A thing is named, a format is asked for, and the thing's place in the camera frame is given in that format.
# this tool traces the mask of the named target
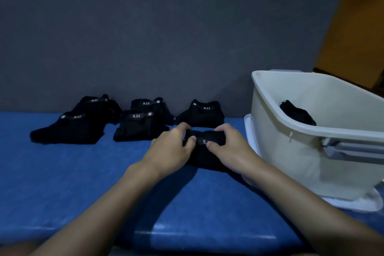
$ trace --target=hand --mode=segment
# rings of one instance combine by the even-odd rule
[[[264,163],[251,148],[242,134],[229,123],[215,128],[215,131],[225,133],[225,145],[219,146],[214,142],[207,142],[207,148],[230,170],[241,175],[250,176],[250,172]]]
[[[152,140],[151,146],[141,160],[150,164],[164,178],[179,170],[189,159],[196,145],[196,137],[188,139],[183,147],[184,132],[191,128],[187,123],[180,123],[177,127]]]

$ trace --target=gray handle latch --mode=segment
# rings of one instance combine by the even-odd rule
[[[342,142],[325,138],[323,150],[329,159],[384,165],[384,146]]]

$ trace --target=white storage bin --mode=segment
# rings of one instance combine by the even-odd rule
[[[384,99],[316,73],[254,71],[252,117],[265,161],[321,196],[355,200],[384,178]],[[317,126],[288,117],[290,100]]]

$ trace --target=brown wooden panel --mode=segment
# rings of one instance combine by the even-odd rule
[[[371,88],[384,69],[384,0],[341,0],[315,67]]]

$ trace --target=blue surface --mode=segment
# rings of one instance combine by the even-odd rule
[[[117,126],[111,124],[95,145],[30,142],[30,131],[57,117],[0,112],[0,243],[49,237],[103,195],[150,145],[114,142]],[[245,135],[242,118],[226,121]],[[384,196],[384,184],[378,189]],[[383,210],[347,213],[384,234]],[[229,174],[192,166],[156,185],[118,240],[145,249],[238,253],[305,245],[263,195]]]

